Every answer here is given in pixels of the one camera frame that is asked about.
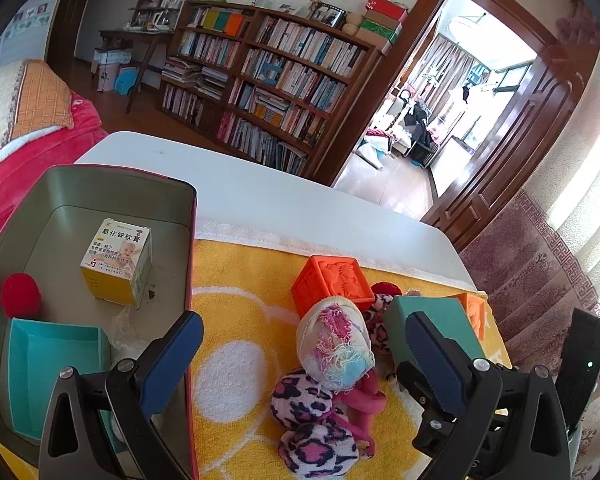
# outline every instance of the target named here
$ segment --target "blue gripper pad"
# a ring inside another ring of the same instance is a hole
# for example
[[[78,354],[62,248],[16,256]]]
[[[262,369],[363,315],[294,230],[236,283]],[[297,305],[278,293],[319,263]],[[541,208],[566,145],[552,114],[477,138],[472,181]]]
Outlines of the blue gripper pad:
[[[405,328],[407,345],[427,378],[440,407],[455,416],[462,415],[466,409],[466,402],[460,375],[415,314],[407,317]]]
[[[142,381],[140,409],[144,416],[149,418],[167,407],[180,379],[202,344],[203,333],[202,318],[191,312],[186,322],[171,336]]]

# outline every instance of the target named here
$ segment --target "wooden door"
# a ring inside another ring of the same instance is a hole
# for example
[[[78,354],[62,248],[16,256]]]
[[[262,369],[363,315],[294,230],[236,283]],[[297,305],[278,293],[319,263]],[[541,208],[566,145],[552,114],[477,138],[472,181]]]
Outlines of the wooden door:
[[[87,0],[60,0],[49,37],[46,62],[61,78],[68,78],[75,42]]]
[[[513,197],[557,139],[580,100],[595,47],[553,45],[529,71],[463,173],[424,216],[458,252]]]

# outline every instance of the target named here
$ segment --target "ceiling lamp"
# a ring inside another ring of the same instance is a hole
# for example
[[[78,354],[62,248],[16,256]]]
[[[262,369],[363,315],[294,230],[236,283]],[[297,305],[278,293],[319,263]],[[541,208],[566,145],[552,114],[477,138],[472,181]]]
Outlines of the ceiling lamp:
[[[455,16],[448,25],[449,32],[456,38],[458,44],[472,54],[485,52],[491,48],[490,35],[480,25],[482,16]]]

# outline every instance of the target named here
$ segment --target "orange plaid pillow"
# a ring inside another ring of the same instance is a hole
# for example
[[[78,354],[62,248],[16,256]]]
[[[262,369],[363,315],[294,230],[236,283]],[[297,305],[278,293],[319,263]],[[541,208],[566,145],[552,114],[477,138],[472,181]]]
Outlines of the orange plaid pillow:
[[[71,91],[48,64],[30,59],[22,82],[11,140],[50,126],[74,127]]]

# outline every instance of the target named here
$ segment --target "red blanket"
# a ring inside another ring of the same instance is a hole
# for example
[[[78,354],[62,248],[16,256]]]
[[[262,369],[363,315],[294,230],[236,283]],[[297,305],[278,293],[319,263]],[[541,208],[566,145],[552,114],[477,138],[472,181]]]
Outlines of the red blanket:
[[[75,162],[107,136],[93,104],[73,92],[72,97],[71,130],[33,140],[0,163],[0,229],[48,168]]]

